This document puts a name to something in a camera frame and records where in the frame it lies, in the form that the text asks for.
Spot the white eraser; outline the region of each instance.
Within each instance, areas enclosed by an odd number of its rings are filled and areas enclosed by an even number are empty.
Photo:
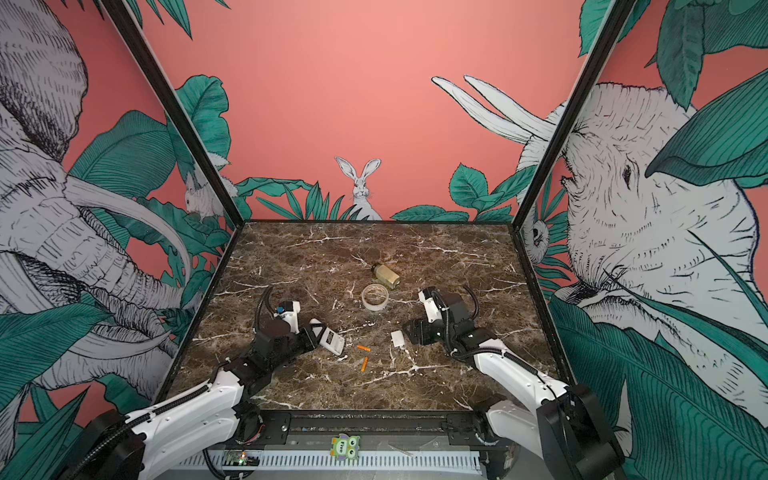
[[[406,345],[406,339],[402,336],[402,332],[400,330],[392,332],[390,335],[392,336],[392,344],[395,347]]]

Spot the rabbit illustration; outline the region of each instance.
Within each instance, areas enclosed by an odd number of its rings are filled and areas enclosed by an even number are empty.
[[[382,161],[375,158],[366,164],[366,167],[362,169],[362,175],[357,176],[357,171],[352,164],[341,157],[336,157],[336,161],[339,162],[339,167],[344,174],[355,181],[355,188],[352,190],[354,196],[354,207],[352,212],[358,211],[357,220],[381,220],[381,216],[368,203],[368,196],[371,194],[368,187],[366,187],[366,178],[370,174],[376,171],[382,164]]]

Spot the rabbit ear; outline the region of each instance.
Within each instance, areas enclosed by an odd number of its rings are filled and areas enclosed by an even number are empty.
[[[344,172],[344,174],[353,179],[357,180],[357,171],[352,166],[352,164],[346,160],[344,160],[341,157],[335,157],[336,161],[339,162],[339,167],[341,167],[341,171]]]
[[[379,168],[382,164],[382,161],[378,158],[374,158],[370,162],[366,164],[366,167],[362,169],[362,176],[360,178],[365,179],[370,174],[376,171],[377,168]]]

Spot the elephant tusk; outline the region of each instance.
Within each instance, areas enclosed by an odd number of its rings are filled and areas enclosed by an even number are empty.
[[[432,82],[451,95],[470,117],[491,132],[519,144],[526,144],[531,139],[531,132],[483,107],[470,94],[450,81],[440,77],[432,77]]]
[[[503,113],[506,118],[512,121],[512,123],[523,127],[526,131],[531,132],[541,139],[546,141],[552,139],[556,125],[525,110],[518,102],[507,96],[503,91],[483,80],[470,77],[469,75],[465,75],[464,79],[477,90],[489,104],[493,105],[496,110]]]
[[[162,218],[150,211],[146,207],[137,204],[133,200],[118,195],[104,188],[89,184],[87,181],[76,177],[67,176],[67,182],[64,188],[64,196],[74,205],[79,207],[104,208],[116,214],[139,220],[148,226],[154,228],[161,235],[166,237],[176,248],[184,262],[184,276],[186,282],[189,281],[192,272],[192,264],[187,248],[184,242]]]
[[[89,359],[124,359],[149,352],[159,346],[169,335],[170,332],[166,332],[153,339],[133,343],[120,342],[97,335],[93,332],[88,332],[86,336],[75,342],[73,346],[69,347],[69,351]]]
[[[54,307],[27,275],[18,257],[0,253],[0,296],[21,313],[37,313]]]

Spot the pink wall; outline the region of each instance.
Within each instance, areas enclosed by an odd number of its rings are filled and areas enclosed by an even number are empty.
[[[333,199],[346,195],[345,209],[352,181],[333,158],[358,173],[381,158],[368,187],[385,219],[416,204],[470,211],[448,192],[459,163],[492,188],[515,172],[521,146],[480,128],[431,77],[467,87],[470,74],[543,117],[568,98],[584,60],[578,2],[228,5],[187,2],[194,40],[142,5],[144,33],[175,88],[197,74],[223,82],[232,148],[222,174],[319,180]],[[249,204],[254,218],[277,218]]]

